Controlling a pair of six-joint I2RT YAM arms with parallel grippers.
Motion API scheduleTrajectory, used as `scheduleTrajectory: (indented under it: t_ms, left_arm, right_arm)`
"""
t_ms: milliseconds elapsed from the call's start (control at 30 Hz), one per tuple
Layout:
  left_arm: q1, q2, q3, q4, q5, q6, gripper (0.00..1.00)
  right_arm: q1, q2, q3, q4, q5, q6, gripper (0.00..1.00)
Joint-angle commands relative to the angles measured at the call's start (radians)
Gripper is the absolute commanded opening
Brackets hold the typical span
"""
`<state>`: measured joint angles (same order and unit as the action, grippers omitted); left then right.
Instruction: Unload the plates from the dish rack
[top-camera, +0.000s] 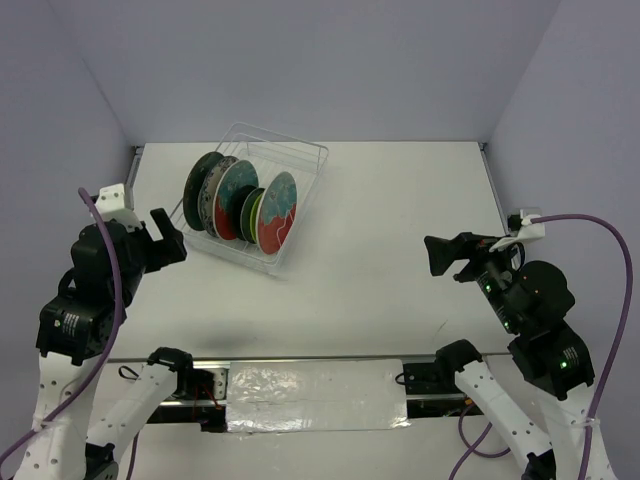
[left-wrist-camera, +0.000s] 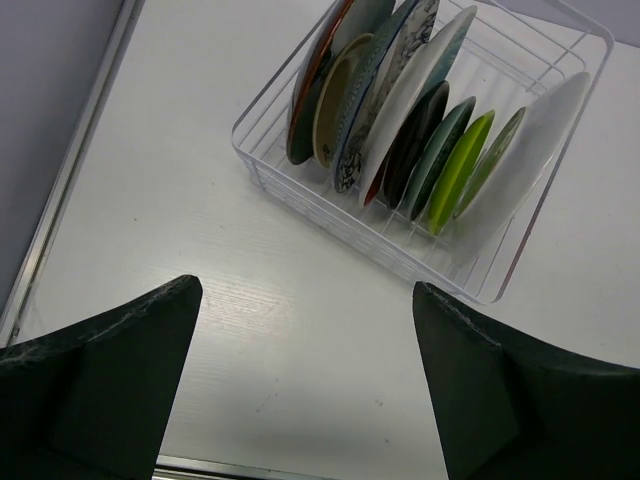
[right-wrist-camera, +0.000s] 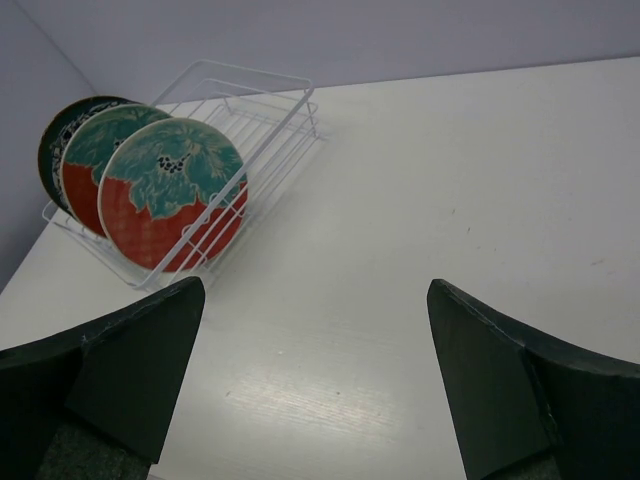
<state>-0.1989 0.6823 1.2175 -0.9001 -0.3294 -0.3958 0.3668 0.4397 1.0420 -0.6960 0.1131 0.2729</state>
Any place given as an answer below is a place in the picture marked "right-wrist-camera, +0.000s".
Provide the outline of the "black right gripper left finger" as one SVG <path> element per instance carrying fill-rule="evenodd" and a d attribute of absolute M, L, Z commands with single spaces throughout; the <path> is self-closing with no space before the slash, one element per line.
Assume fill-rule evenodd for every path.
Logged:
<path fill-rule="evenodd" d="M 198 334 L 187 277 L 1 353 L 4 479 L 145 479 L 158 463 Z"/>

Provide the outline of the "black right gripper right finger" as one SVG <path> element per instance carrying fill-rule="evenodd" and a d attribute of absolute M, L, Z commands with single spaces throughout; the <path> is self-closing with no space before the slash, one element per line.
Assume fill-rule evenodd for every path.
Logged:
<path fill-rule="evenodd" d="M 426 305 L 467 478 L 638 478 L 637 364 L 526 325 L 443 279 Z"/>

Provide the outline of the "red teal leaf plate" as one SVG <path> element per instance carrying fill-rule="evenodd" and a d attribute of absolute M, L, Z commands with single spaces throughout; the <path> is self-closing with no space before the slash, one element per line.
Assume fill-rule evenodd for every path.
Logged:
<path fill-rule="evenodd" d="M 234 144 L 201 121 L 169 118 L 135 132 L 98 191 L 106 237 L 131 262 L 166 272 L 205 263 L 231 242 L 249 198 Z"/>

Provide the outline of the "blue floral white plate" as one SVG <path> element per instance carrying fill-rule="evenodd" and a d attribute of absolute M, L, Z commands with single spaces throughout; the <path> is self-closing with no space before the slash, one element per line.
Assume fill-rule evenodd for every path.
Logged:
<path fill-rule="evenodd" d="M 59 111 L 45 128 L 38 148 L 39 176 L 50 199 L 65 213 L 71 214 L 62 192 L 60 167 L 71 137 L 94 115 L 124 104 L 137 101 L 109 95 L 83 98 Z"/>

